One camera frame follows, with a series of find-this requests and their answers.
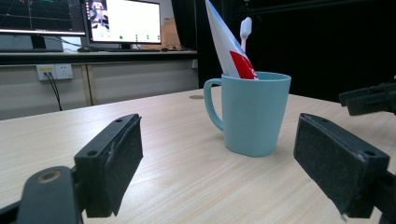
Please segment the desk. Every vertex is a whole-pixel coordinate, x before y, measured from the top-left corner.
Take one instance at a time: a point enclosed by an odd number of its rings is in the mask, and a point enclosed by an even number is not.
[[[123,63],[131,61],[168,61],[196,58],[196,51],[0,53],[0,65],[27,65],[47,63]]]
[[[144,158],[119,215],[85,223],[345,223],[335,205],[293,158],[300,113],[321,116],[391,156],[396,171],[396,118],[350,117],[339,104],[290,95],[276,150],[262,158],[230,152],[212,124],[203,90],[0,121],[0,207],[21,197],[42,169],[74,166],[73,157],[109,122],[138,113]],[[220,110],[220,87],[213,88]],[[347,223],[378,223],[371,219]]]

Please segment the mug handle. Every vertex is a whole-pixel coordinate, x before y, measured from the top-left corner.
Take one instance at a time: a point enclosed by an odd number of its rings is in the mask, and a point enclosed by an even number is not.
[[[205,99],[205,107],[207,114],[209,115],[212,122],[218,127],[221,131],[223,131],[224,123],[219,118],[216,113],[215,107],[213,106],[212,100],[212,86],[214,84],[221,85],[221,78],[212,78],[205,82],[204,85],[204,99]]]

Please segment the electrical cable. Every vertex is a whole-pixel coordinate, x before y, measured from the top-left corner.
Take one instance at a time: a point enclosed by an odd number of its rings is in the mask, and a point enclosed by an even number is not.
[[[53,92],[55,93],[56,100],[58,101],[59,110],[60,110],[60,111],[63,111],[62,105],[61,105],[61,98],[60,98],[60,96],[59,96],[59,91],[58,91],[58,88],[57,88],[57,86],[56,86],[55,80],[54,80],[54,78],[53,78],[53,76],[52,76],[52,73],[51,73],[51,72],[49,72],[49,73],[44,73],[44,75],[45,75],[45,76],[47,77],[47,79],[49,80],[49,84],[51,85],[52,90],[53,90]]]

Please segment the power outlet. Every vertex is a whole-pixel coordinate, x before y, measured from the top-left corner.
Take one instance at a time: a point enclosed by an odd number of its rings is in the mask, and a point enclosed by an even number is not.
[[[55,72],[58,79],[73,78],[72,65],[70,63],[55,64]]]
[[[51,74],[54,79],[56,79],[56,72],[55,66],[53,64],[40,64],[36,65],[35,68],[37,69],[38,73],[38,80],[40,81],[48,81],[47,75]]]

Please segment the toothbrush head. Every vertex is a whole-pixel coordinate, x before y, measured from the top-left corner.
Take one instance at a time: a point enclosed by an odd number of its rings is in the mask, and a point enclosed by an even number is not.
[[[252,23],[252,20],[250,17],[246,17],[241,22],[241,31],[240,31],[241,38],[248,38],[248,36],[251,33],[251,23]]]

